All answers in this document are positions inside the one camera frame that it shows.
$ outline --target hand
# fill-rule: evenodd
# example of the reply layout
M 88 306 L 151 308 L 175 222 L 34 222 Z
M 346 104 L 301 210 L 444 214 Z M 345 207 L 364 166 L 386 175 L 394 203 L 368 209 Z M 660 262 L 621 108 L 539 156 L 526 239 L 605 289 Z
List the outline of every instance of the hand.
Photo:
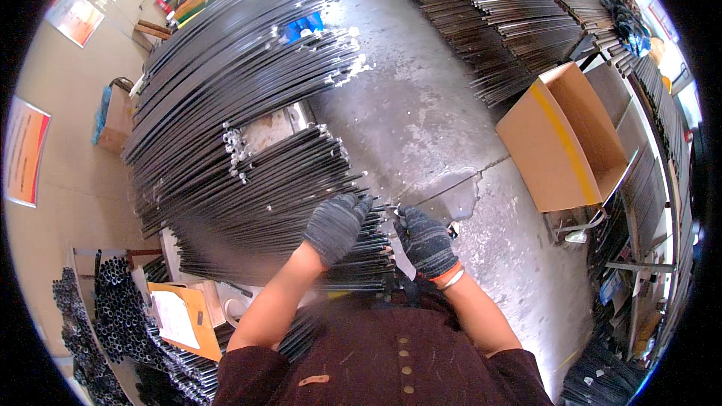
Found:
M 422 275 L 434 280 L 454 268 L 458 257 L 451 251 L 451 239 L 441 223 L 410 206 L 400 208 L 399 216 L 405 218 L 406 226 L 395 220 L 393 228 L 403 252 Z
M 319 253 L 327 267 L 337 264 L 356 244 L 361 223 L 371 210 L 373 197 L 339 194 L 320 203 L 308 220 L 303 240 Z

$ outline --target forearm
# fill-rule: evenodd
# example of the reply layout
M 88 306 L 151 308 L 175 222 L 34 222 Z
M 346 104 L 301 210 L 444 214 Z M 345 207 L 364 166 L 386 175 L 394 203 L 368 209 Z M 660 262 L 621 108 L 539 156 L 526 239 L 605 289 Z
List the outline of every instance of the forearm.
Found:
M 437 285 L 444 285 L 446 281 L 438 280 Z M 487 357 L 501 350 L 521 348 L 504 313 L 471 276 L 464 273 L 444 294 L 454 307 L 466 335 Z
M 322 271 L 319 255 L 303 242 L 240 318 L 227 351 L 275 347 L 288 332 L 302 296 Z

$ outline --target wrist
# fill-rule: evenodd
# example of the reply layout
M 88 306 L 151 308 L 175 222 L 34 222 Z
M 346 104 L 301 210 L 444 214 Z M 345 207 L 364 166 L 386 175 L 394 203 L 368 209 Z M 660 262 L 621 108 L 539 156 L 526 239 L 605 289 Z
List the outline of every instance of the wrist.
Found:
M 315 279 L 323 271 L 328 269 L 320 261 L 319 253 L 307 241 L 303 241 L 301 245 L 293 251 L 286 265 L 293 273 L 311 279 Z
M 433 279 L 431 279 L 431 281 L 436 284 L 438 288 L 444 288 L 446 284 L 448 284 L 449 281 L 451 281 L 454 276 L 456 276 L 458 272 L 462 271 L 463 269 L 464 267 L 461 266 L 461 261 L 458 260 L 456 261 L 456 264 L 449 268 L 443 275 L 434 277 Z

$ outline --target concrete floor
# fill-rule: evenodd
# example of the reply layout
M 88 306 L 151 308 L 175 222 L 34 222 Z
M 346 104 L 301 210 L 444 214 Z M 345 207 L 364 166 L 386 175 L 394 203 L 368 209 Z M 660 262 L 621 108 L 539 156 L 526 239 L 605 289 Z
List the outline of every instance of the concrete floor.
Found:
M 368 171 L 373 194 L 423 201 L 420 208 L 438 219 L 463 220 L 455 253 L 537 357 L 546 391 L 557 399 L 571 356 L 591 330 L 586 248 L 550 243 L 494 131 L 499 111 L 474 98 L 467 67 L 418 6 L 340 0 L 324 21 L 358 27 L 374 69 L 314 98 L 316 118 L 343 139 L 353 171 Z

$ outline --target person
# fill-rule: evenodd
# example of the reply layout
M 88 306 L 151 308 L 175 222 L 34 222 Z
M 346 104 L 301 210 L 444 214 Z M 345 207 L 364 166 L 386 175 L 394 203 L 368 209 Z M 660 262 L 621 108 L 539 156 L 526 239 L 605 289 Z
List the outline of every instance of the person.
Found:
M 413 284 L 425 278 L 436 292 L 420 293 L 420 307 L 401 292 L 391 304 L 330 301 L 305 356 L 289 365 L 276 352 L 303 294 L 353 248 L 371 203 L 343 194 L 314 210 L 302 244 L 240 318 L 214 405 L 551 404 L 534 355 L 464 272 L 444 226 L 413 207 L 394 227 L 419 273 Z

